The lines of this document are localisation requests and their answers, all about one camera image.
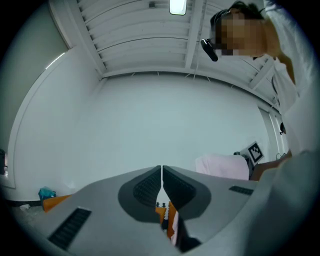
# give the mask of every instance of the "orange object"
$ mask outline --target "orange object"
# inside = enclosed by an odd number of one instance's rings
[[[174,205],[170,201],[169,202],[169,213],[168,213],[168,229],[166,230],[166,235],[168,236],[168,238],[171,238],[173,236],[173,234],[175,233],[172,226],[174,224],[176,212],[177,212],[176,208],[174,207]]]
[[[162,224],[162,222],[164,221],[166,210],[167,210],[167,208],[165,208],[165,207],[156,207],[155,208],[155,212],[160,215],[160,224]]]
[[[44,212],[45,213],[49,212],[53,207],[60,204],[63,200],[67,199],[70,196],[71,195],[69,194],[69,195],[57,196],[57,197],[48,198],[48,199],[43,200]]]

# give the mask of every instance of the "light fixture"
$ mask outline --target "light fixture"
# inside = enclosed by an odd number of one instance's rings
[[[62,53],[58,58],[56,58],[54,61],[52,61],[50,64],[49,64],[49,66],[47,66],[45,69],[47,69],[47,68],[49,68],[57,59],[59,59],[62,55],[64,55],[65,54],[65,52],[64,53]]]
[[[187,0],[170,0],[170,13],[175,15],[185,15],[187,10]]]

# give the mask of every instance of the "white wall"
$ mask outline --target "white wall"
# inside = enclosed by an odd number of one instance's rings
[[[262,109],[259,109],[259,110],[262,115],[265,128],[268,133],[268,138],[269,138],[268,152],[265,152],[265,154],[268,154],[268,158],[270,161],[275,161],[277,159],[277,154],[280,153],[278,144],[277,144],[275,128],[272,124],[270,113]]]
[[[14,178],[15,188],[3,187],[7,199],[39,200],[43,186],[61,193],[64,176],[77,173],[66,169],[64,154],[70,153],[65,148],[100,82],[86,58],[79,48],[69,50],[37,79],[23,100],[9,141],[8,179]]]
[[[41,84],[16,138],[10,200],[58,196],[155,165],[195,170],[203,154],[232,155],[253,141],[268,151],[257,100],[202,78],[136,74],[103,80],[70,54]]]
[[[48,3],[42,4],[15,35],[0,65],[0,149],[8,151],[15,116],[31,86],[67,50]]]

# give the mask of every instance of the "white ceiling beam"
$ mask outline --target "white ceiling beam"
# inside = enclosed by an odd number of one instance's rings
[[[190,74],[196,74],[198,76],[203,76],[207,78],[212,78],[216,80],[220,80],[226,83],[229,83],[231,85],[235,85],[241,89],[246,90],[247,92],[257,96],[264,102],[268,103],[270,106],[273,106],[274,103],[272,103],[269,99],[267,99],[265,96],[260,94],[259,92],[249,88],[247,85],[239,82],[236,79],[232,79],[229,76],[221,74],[219,70],[216,72],[214,71],[202,71],[202,70],[196,70],[191,68],[184,68],[184,67],[171,67],[171,66],[142,66],[142,67],[131,67],[131,68],[125,68],[121,70],[115,70],[115,71],[109,71],[105,74],[103,74],[104,78],[117,76],[117,75],[124,75],[124,74],[132,74],[132,73],[138,73],[138,72],[172,72],[172,73],[182,73],[187,74],[185,77],[188,77]]]
[[[256,76],[249,83],[249,87],[255,91],[261,85],[261,82],[267,77],[269,71],[273,66],[274,59],[270,57],[258,72],[258,74],[256,74]]]
[[[49,0],[49,6],[55,23],[69,48],[82,47],[87,53],[88,61],[102,78],[102,74],[106,73],[107,69],[89,35],[77,0]]]
[[[191,14],[191,25],[189,30],[188,44],[186,47],[185,68],[190,69],[195,55],[196,44],[200,29],[200,23],[203,17],[204,0],[194,0]]]
[[[84,23],[85,23],[86,25],[88,25],[92,20],[94,20],[96,17],[100,16],[101,14],[104,14],[104,13],[106,13],[107,11],[110,11],[110,10],[115,9],[115,8],[117,8],[117,7],[124,6],[124,5],[126,5],[126,4],[130,4],[130,3],[134,3],[134,2],[137,2],[137,0],[121,1],[121,2],[118,2],[118,3],[114,4],[114,5],[112,5],[112,6],[108,6],[107,8],[105,8],[105,9],[103,9],[103,10],[95,13],[93,16],[91,16],[90,18],[88,18]],[[88,9],[85,9],[85,10],[82,12],[82,14],[85,15],[86,12],[88,12],[87,10],[88,10]]]

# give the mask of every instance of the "pink cloth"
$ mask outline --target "pink cloth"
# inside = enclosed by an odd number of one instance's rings
[[[211,176],[248,180],[249,168],[247,161],[241,155],[209,154],[195,160],[197,173]]]
[[[178,221],[179,221],[179,213],[178,211],[176,211],[174,215],[173,223],[172,223],[172,229],[174,233],[171,236],[171,242],[174,246],[177,243],[177,237],[178,237]]]

